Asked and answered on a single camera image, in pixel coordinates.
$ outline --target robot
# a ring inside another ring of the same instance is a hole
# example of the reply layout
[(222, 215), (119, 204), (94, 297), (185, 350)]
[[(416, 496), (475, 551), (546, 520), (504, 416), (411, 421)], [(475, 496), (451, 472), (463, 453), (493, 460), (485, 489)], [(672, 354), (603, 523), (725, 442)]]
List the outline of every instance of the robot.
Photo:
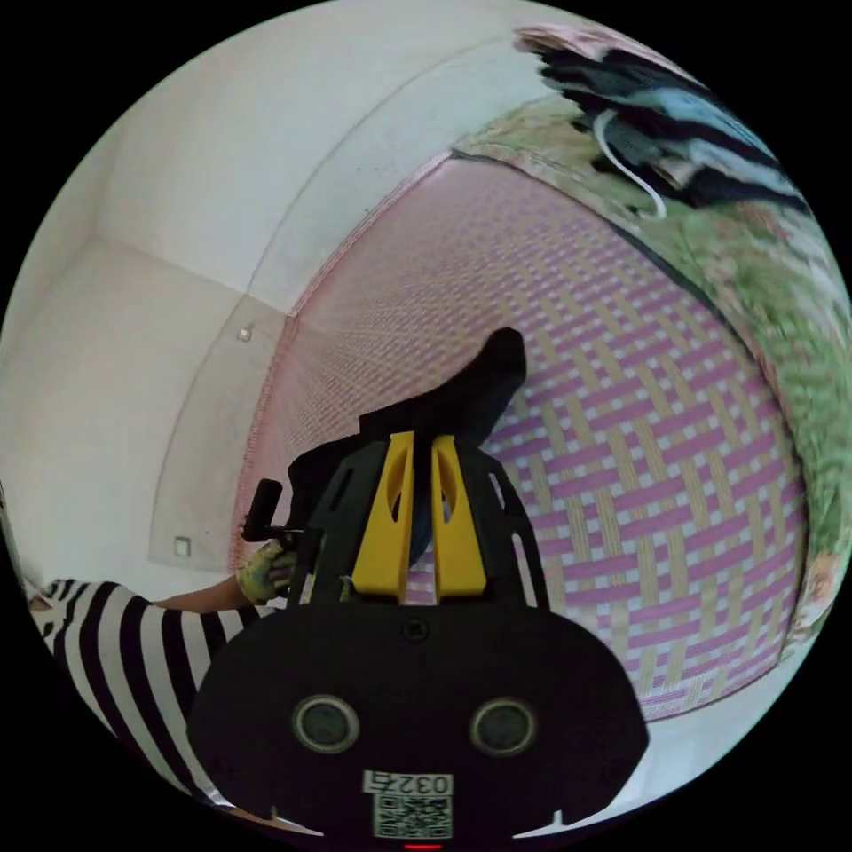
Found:
[(305, 848), (542, 848), (536, 829), (606, 808), (649, 744), (618, 659), (551, 612), (502, 466), (452, 436), (429, 450), (436, 606), (404, 604), (413, 432), (349, 456), (305, 529), (272, 525), (272, 480), (246, 517), (244, 539), (296, 552), (286, 607), (220, 651), (188, 734), (229, 801), (313, 832), (288, 837)]

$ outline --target qr code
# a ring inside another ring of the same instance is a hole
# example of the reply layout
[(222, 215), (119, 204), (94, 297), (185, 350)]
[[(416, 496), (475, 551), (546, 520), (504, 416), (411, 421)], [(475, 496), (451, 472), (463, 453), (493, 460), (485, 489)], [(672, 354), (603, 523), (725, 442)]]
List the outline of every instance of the qr code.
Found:
[(452, 796), (376, 795), (373, 834), (400, 840), (441, 840), (453, 836)]

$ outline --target glove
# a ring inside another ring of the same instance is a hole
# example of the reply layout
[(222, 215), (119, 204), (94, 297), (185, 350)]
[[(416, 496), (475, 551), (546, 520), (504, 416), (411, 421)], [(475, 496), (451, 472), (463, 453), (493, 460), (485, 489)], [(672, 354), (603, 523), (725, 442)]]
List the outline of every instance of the glove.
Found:
[(296, 551), (285, 550), (272, 540), (238, 569), (237, 585), (251, 603), (265, 604), (274, 597), (287, 596), (295, 568)]

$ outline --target white cable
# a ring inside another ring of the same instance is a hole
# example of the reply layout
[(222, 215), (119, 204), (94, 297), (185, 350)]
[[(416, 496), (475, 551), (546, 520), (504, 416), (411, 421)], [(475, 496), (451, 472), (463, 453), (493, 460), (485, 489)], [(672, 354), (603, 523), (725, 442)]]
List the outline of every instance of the white cable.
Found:
[(638, 175), (635, 175), (632, 171), (630, 171), (627, 166), (622, 165), (610, 149), (610, 146), (607, 144), (606, 136), (604, 135), (606, 133), (606, 126), (613, 118), (616, 117), (617, 114), (618, 113), (616, 113), (614, 109), (607, 109), (595, 118), (595, 122), (592, 124), (592, 131), (595, 134), (595, 140), (601, 147), (606, 159), (609, 160), (616, 169), (623, 172), (634, 183), (638, 184), (654, 200), (655, 211), (653, 217), (650, 213), (642, 213), (641, 210), (639, 211), (639, 216), (644, 218), (665, 219), (667, 214), (666, 204), (663, 202), (657, 190), (654, 189), (653, 186), (646, 184)]

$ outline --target pink woven mat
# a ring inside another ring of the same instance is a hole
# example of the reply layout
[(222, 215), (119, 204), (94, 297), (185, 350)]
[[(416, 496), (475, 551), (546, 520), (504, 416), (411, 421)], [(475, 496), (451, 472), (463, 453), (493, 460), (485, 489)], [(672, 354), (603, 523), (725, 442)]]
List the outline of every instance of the pink woven mat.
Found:
[[(772, 668), (806, 518), (760, 369), (603, 220), (505, 166), (445, 162), (315, 288), (273, 364), (235, 517), (260, 477), (444, 381), (503, 325), (525, 335), (530, 377), (485, 449), (525, 500), (554, 611), (612, 647), (649, 719)], [(429, 552), (410, 603), (434, 603), (433, 569)]]

